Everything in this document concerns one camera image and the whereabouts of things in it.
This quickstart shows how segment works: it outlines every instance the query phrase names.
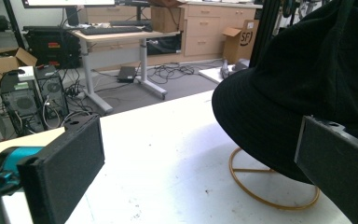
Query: floor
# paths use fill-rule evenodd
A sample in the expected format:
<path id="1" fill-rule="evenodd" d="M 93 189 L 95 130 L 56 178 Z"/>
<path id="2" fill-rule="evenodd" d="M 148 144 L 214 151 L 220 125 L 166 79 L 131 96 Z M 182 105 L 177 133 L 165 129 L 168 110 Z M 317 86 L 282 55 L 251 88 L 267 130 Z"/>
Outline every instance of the floor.
<path id="1" fill-rule="evenodd" d="M 199 92 L 210 91 L 216 87 L 216 83 L 200 75 L 199 70 L 221 66 L 221 60 L 202 61 L 193 63 L 170 63 L 148 67 L 149 80 L 168 91 L 165 100 L 160 95 L 143 88 L 138 83 L 118 83 L 118 71 L 93 72 L 95 91 L 113 108 L 112 114 L 122 113 L 147 105 L 167 102 L 173 99 L 185 97 Z M 85 86 L 84 71 L 82 67 L 60 71 L 63 78 L 63 86 L 81 92 Z M 70 112 L 87 110 L 106 116 L 104 112 L 87 97 L 67 97 Z M 3 116 L 6 124 L 6 139 L 15 138 L 13 126 L 8 116 Z M 56 127 L 59 124 L 56 119 L 47 120 L 48 125 Z"/>

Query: black fabric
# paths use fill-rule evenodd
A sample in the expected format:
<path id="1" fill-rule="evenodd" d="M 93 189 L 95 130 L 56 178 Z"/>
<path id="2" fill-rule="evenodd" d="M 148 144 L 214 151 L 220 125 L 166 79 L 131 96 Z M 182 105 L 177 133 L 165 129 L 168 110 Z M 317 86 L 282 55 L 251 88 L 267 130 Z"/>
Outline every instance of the black fabric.
<path id="1" fill-rule="evenodd" d="M 257 67 L 218 85 L 213 112 L 251 156 L 311 183 L 294 163 L 302 116 L 358 123 L 358 1 L 332 1 L 275 36 Z"/>

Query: computer case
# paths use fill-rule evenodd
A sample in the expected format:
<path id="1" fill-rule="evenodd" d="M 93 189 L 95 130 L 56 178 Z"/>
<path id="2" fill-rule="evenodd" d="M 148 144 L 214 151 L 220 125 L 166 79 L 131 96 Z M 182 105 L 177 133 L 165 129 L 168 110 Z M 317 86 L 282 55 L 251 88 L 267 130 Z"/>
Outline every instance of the computer case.
<path id="1" fill-rule="evenodd" d="M 48 101 L 45 109 L 47 119 L 64 118 L 68 115 L 68 104 L 66 102 L 62 79 L 56 72 L 54 66 L 43 67 L 35 70 L 35 77 L 39 86 L 42 102 Z"/>
<path id="2" fill-rule="evenodd" d="M 51 64 L 57 68 L 80 66 L 78 37 L 59 26 L 24 26 L 28 51 L 37 58 L 37 64 Z"/>
<path id="3" fill-rule="evenodd" d="M 41 102 L 34 80 L 20 81 L 18 71 L 4 73 L 0 82 L 2 103 L 17 135 L 47 129 L 41 117 Z"/>

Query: black box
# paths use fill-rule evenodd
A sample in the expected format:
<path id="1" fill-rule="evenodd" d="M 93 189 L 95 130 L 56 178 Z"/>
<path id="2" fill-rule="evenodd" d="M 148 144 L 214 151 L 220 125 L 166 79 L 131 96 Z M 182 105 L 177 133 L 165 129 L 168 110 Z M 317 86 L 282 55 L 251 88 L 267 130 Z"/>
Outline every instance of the black box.
<path id="1" fill-rule="evenodd" d="M 78 37 L 59 26 L 24 26 L 28 51 L 37 64 L 51 64 L 58 68 L 77 68 L 80 65 Z"/>

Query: cable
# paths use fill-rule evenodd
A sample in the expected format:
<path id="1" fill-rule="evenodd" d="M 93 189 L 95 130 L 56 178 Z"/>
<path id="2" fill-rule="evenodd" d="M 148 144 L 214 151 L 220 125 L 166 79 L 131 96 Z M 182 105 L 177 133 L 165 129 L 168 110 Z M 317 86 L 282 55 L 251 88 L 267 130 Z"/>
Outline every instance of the cable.
<path id="1" fill-rule="evenodd" d="M 48 104 L 49 104 L 48 98 L 49 98 L 49 96 L 46 97 L 46 101 L 43 103 L 43 106 L 42 106 L 42 107 L 43 107 L 43 111 L 42 111 L 43 121 L 45 122 L 46 126 L 48 126 L 50 129 L 56 129 L 56 128 L 60 127 L 60 124 L 61 124 L 60 114 L 57 112 L 56 109 L 50 108 L 50 109 L 53 110 L 53 111 L 55 112 L 55 114 L 57 115 L 58 122 L 57 122 L 56 127 L 50 126 L 50 125 L 48 124 L 48 122 L 46 121 L 46 110 L 45 110 L 45 108 L 48 107 Z"/>
<path id="2" fill-rule="evenodd" d="M 74 117 L 74 116 L 76 116 L 76 115 L 78 115 L 78 114 L 87 114 L 87 115 L 90 115 L 91 113 L 89 112 L 89 111 L 83 111 L 83 110 L 78 110 L 78 111 L 75 111 L 75 112 L 71 112 L 71 113 L 69 113 L 64 119 L 63 119 L 63 121 L 62 121 L 62 123 L 61 123 L 61 127 L 63 126 L 63 124 L 68 120 L 68 119 L 70 119 L 71 117 Z"/>

